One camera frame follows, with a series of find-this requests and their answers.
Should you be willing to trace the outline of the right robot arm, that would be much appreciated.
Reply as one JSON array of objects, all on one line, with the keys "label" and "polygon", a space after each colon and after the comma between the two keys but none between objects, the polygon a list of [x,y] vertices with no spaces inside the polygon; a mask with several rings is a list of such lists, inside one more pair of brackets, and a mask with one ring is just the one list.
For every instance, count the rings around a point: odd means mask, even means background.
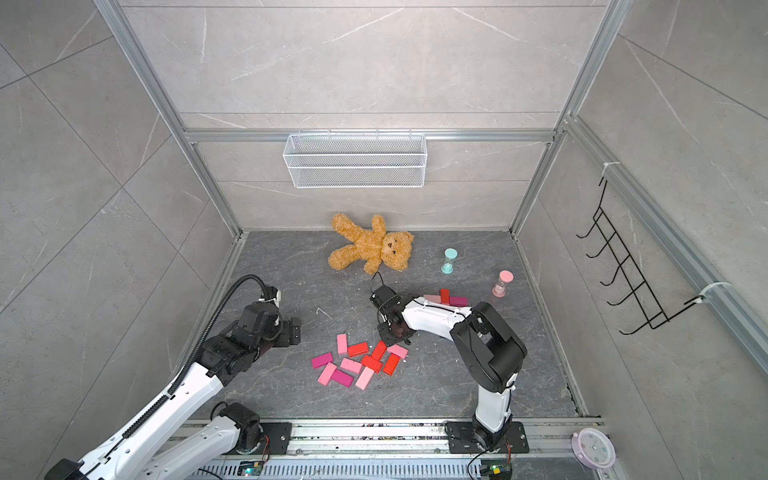
[{"label": "right robot arm", "polygon": [[497,448],[512,423],[511,397],[527,356],[526,346],[506,320],[487,302],[448,306],[398,294],[386,285],[374,290],[370,300],[386,346],[405,342],[416,332],[453,342],[478,385],[471,438],[483,450]]}]

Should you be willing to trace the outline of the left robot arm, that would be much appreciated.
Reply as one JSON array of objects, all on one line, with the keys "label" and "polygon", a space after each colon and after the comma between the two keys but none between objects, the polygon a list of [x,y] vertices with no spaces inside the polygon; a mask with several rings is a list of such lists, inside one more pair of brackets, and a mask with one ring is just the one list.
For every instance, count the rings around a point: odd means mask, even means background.
[{"label": "left robot arm", "polygon": [[265,448],[268,437],[259,415],[238,402],[223,407],[198,433],[169,449],[163,446],[263,353],[300,339],[300,320],[282,318],[274,302],[248,305],[230,329],[207,339],[189,368],[130,422],[81,459],[58,461],[46,478],[184,479],[219,455]]}]

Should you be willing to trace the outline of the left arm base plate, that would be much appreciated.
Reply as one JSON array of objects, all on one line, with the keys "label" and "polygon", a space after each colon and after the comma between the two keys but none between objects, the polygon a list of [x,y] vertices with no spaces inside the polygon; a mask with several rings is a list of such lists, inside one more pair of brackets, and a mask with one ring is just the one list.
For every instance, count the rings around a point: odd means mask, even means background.
[{"label": "left arm base plate", "polygon": [[242,455],[262,454],[286,455],[292,437],[293,424],[290,422],[259,423],[250,426],[244,433],[244,444],[238,448]]}]

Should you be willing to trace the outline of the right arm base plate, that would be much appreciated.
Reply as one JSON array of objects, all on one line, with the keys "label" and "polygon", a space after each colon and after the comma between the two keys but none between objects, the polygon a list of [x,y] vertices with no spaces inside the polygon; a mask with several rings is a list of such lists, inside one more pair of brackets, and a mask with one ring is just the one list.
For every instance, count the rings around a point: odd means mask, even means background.
[{"label": "right arm base plate", "polygon": [[478,421],[448,421],[444,424],[452,454],[493,452],[502,449],[512,454],[527,454],[530,447],[524,425],[507,421],[498,432],[490,432]]}]

